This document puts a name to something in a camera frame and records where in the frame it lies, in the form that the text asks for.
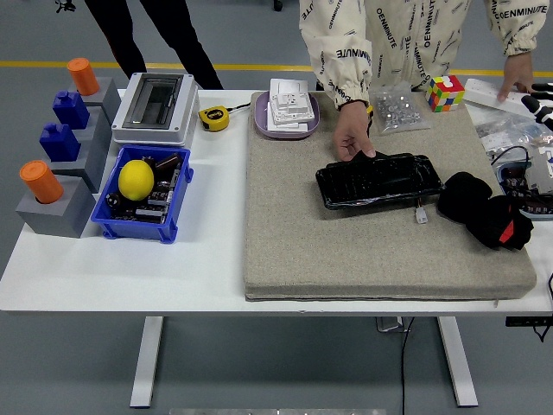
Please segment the person's left hand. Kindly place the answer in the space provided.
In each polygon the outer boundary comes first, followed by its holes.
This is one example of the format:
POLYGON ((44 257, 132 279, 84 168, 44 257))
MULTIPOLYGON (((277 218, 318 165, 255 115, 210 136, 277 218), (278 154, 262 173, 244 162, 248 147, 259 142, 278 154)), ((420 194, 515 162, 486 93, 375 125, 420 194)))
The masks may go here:
POLYGON ((531 52, 510 55, 504 65, 504 77, 497 101, 504 102, 515 86, 520 93, 531 93, 534 83, 531 52))

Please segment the person's right hand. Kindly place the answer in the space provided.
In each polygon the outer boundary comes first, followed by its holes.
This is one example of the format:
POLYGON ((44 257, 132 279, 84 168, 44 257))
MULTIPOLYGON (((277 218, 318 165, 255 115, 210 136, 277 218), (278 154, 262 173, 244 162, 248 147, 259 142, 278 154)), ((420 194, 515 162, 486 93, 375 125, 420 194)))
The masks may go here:
POLYGON ((340 161, 351 161, 360 151, 375 157, 376 151, 368 135, 369 116, 364 101, 355 100, 344 104, 339 110, 333 134, 336 155, 340 161))

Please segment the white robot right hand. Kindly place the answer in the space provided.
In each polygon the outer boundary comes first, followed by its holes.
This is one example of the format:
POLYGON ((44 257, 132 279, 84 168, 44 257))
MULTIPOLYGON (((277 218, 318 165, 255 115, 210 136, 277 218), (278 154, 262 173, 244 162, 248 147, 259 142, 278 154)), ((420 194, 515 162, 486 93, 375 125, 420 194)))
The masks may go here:
POLYGON ((532 92, 525 95, 521 102, 539 124, 552 131, 552 83, 535 83, 531 88, 532 92))

